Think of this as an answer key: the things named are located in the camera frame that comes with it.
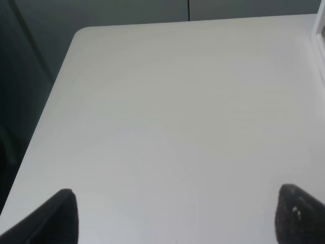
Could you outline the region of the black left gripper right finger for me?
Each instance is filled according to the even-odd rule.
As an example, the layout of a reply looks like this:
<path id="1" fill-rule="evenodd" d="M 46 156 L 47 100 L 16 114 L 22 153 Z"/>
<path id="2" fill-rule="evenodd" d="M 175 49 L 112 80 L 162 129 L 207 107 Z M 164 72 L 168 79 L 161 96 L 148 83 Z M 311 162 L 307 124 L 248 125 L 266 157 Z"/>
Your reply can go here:
<path id="1" fill-rule="evenodd" d="M 278 243 L 324 243 L 324 204 L 294 184 L 283 184 L 275 233 Z"/>

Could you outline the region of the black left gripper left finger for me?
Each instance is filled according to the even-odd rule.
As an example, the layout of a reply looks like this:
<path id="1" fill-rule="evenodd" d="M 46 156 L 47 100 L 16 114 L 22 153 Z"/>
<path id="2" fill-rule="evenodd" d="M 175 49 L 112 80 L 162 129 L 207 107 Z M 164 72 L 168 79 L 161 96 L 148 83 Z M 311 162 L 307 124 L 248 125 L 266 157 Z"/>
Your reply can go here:
<path id="1" fill-rule="evenodd" d="M 1 243 L 78 243 L 76 195 L 61 189 L 1 235 Z"/>

